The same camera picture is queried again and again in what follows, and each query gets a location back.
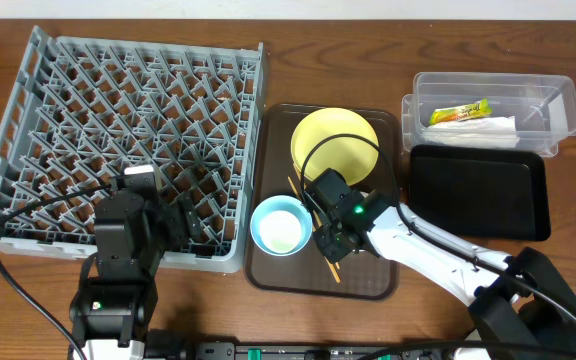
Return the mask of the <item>green orange snack wrapper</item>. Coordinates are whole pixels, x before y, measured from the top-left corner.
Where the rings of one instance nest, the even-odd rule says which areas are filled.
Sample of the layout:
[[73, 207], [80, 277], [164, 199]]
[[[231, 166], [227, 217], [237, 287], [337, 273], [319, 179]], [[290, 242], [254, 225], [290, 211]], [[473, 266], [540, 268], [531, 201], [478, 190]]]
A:
[[488, 99], [484, 98], [472, 104], [460, 105], [433, 111], [429, 125], [434, 126], [444, 122], [464, 121], [484, 118], [492, 114]]

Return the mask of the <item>white paper cup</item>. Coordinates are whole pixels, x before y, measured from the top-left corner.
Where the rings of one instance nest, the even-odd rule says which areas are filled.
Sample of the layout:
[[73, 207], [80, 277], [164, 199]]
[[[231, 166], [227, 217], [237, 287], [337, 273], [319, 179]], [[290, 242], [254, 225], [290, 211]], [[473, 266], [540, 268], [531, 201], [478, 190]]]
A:
[[273, 253], [285, 254], [297, 247], [302, 237], [298, 218], [288, 211], [274, 211], [259, 226], [262, 243]]

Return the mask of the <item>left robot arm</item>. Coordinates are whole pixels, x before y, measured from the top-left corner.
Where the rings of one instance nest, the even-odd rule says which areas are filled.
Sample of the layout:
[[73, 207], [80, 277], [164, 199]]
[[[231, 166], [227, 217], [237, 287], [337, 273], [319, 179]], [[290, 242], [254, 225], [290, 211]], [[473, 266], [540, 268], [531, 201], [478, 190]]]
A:
[[85, 260], [70, 305], [74, 359], [190, 359], [180, 335], [151, 330], [164, 253], [201, 232], [191, 197], [172, 204], [155, 193], [120, 190], [95, 206], [97, 252]]

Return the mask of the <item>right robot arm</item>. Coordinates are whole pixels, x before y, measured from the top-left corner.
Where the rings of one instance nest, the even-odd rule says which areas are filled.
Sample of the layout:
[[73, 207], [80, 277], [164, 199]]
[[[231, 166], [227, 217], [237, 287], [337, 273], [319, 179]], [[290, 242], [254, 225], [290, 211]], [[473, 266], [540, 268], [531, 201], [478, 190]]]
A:
[[439, 349], [454, 359], [576, 359], [576, 294], [543, 253], [479, 247], [417, 217], [397, 195], [364, 195], [327, 169], [299, 190], [322, 220], [319, 251], [336, 263], [367, 251], [415, 270], [461, 301], [475, 324]]

